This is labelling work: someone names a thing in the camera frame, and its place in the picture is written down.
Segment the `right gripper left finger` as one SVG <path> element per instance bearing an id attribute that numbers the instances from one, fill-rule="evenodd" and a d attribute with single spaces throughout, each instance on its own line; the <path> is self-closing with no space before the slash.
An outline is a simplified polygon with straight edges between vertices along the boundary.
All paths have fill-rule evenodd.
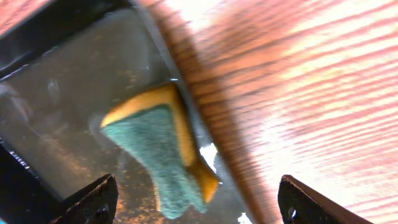
<path id="1" fill-rule="evenodd" d="M 113 224 L 118 199 L 117 179 L 106 174 L 60 202 L 50 224 Z"/>

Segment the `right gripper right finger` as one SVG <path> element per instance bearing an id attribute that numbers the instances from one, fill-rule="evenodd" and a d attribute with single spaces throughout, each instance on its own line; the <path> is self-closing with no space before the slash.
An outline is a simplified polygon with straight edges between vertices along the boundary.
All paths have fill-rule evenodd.
<path id="1" fill-rule="evenodd" d="M 277 201 L 284 224 L 372 224 L 291 175 L 281 177 Z"/>

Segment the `yellow sponge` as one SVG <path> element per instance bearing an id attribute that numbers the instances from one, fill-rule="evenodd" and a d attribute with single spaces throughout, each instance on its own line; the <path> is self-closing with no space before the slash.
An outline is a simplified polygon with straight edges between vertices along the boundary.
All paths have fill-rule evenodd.
<path id="1" fill-rule="evenodd" d="M 201 158 L 176 84 L 148 89 L 117 105 L 100 128 L 148 172 L 165 217 L 181 217 L 189 207 L 207 211 L 218 178 Z"/>

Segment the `black water tray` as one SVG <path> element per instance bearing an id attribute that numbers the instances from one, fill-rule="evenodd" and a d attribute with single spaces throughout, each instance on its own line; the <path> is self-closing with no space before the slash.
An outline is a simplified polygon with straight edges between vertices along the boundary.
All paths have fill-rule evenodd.
<path id="1" fill-rule="evenodd" d="M 187 84 L 138 1 L 49 1 L 1 36 L 1 142 L 58 199 L 112 173 L 116 223 L 167 223 L 144 168 L 100 131 L 114 106 L 175 83 L 202 161 L 219 178 L 205 213 L 177 223 L 253 223 Z"/>

